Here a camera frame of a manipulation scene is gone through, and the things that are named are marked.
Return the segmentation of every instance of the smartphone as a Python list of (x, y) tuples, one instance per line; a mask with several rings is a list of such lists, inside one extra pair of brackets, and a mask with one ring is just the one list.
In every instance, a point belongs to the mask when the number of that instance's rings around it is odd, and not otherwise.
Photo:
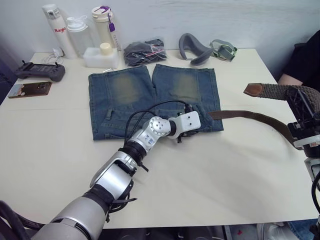
[(16, 84), (11, 88), (8, 98), (25, 98), (25, 97), (34, 97), (34, 96), (45, 96), (48, 95), (51, 82), (35, 82), (35, 83), (26, 83), (26, 84)]

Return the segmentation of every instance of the plastic bag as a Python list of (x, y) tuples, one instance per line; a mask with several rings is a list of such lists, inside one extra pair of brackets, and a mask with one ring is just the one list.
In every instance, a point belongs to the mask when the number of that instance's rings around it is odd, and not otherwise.
[(153, 39), (133, 42), (123, 50), (125, 64), (131, 67), (164, 61), (167, 58), (164, 42)]

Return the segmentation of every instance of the white wall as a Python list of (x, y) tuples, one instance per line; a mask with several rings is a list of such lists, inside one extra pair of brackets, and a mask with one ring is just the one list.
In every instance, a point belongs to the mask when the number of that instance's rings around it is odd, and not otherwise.
[(41, 9), (49, 3), (74, 17), (110, 6), (125, 43), (163, 37), (167, 49), (177, 49), (180, 36), (189, 32), (207, 46), (222, 39), (256, 48), (275, 77), (293, 45), (320, 29), (319, 0), (2, 0), (0, 45), (16, 61), (57, 46)]

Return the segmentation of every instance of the person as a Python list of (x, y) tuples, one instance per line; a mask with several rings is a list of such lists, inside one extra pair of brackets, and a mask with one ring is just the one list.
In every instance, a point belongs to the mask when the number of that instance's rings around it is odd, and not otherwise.
[(293, 53), (278, 84), (303, 85), (320, 92), (320, 30)]

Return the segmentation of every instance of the bottle cap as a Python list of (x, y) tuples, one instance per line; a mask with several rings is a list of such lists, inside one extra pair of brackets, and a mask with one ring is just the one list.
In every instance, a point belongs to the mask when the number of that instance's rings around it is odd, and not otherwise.
[(111, 8), (108, 6), (97, 6), (92, 9), (91, 13), (94, 21), (98, 23), (109, 22), (108, 14), (111, 19), (114, 16)]
[(55, 4), (43, 5), (42, 10), (48, 19), (57, 19), (60, 17), (59, 9)]
[(100, 51), (102, 55), (110, 55), (114, 50), (108, 42), (103, 42), (100, 44)]
[(83, 22), (83, 20), (85, 20), (87, 18), (87, 16), (81, 16), (79, 18), (74, 18), (74, 17), (68, 17), (66, 19), (67, 21), (67, 28), (69, 30), (69, 32), (81, 32), (83, 30), (85, 30), (88, 26)]

